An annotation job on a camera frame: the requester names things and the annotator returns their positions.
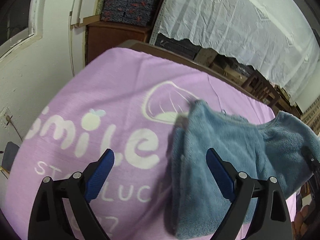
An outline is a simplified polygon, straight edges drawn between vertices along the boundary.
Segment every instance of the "wire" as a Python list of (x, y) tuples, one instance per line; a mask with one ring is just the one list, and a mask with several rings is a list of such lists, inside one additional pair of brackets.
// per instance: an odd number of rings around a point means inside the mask
[(16, 127), (14, 126), (14, 124), (12, 123), (11, 117), (9, 117), (9, 116), (7, 115), (7, 116), (5, 117), (5, 119), (6, 119), (10, 124), (12, 124), (13, 128), (16, 130), (17, 134), (19, 135), (21, 141), (23, 141), (21, 135), (19, 134), (19, 132), (18, 132), (18, 130), (17, 130), (17, 128), (16, 128)]
[(8, 179), (8, 177), (4, 174), (4, 172), (1, 170), (1, 173)]

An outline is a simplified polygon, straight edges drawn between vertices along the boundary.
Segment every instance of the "blue fleece cloth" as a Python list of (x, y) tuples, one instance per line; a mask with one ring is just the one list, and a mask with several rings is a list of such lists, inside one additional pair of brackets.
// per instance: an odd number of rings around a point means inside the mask
[[(172, 222), (178, 239), (213, 234), (230, 207), (206, 164), (209, 148), (251, 178), (275, 176), (285, 198), (312, 175), (302, 147), (320, 160), (319, 138), (286, 112), (254, 125), (239, 116), (214, 112), (200, 100), (191, 107), (188, 121), (187, 130), (177, 128), (172, 149)], [(250, 223), (255, 205), (252, 199), (244, 223)]]

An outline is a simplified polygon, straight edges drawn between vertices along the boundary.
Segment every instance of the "wooden chair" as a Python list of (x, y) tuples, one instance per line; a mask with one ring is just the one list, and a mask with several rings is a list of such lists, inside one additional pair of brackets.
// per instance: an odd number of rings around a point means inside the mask
[(264, 76), (261, 75), (258, 70), (255, 70), (241, 87), (243, 89), (252, 88), (250, 94), (261, 102), (263, 102), (264, 99), (269, 100), (269, 107), (274, 106), (280, 99), (280, 95), (277, 93), (276, 89), (264, 78)]

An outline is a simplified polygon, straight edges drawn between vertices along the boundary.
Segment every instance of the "white tablecloth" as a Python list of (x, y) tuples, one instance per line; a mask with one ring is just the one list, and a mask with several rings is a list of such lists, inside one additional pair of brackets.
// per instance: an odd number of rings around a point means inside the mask
[(167, 0), (159, 32), (252, 65), (293, 104), (320, 49), (293, 0)]

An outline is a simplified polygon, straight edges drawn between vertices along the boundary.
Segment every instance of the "electrical outlet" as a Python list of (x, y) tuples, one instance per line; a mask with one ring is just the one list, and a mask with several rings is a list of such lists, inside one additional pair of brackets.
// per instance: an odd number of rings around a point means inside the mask
[(0, 118), (1, 118), (2, 122), (3, 122), (6, 126), (9, 124), (9, 122), (8, 122), (7, 119), (6, 119), (7, 116), (9, 116), (10, 119), (12, 118), (12, 114), (11, 114), (9, 108), (8, 108), (8, 107), (5, 107), (5, 108), (2, 110), (1, 114), (0, 114)]

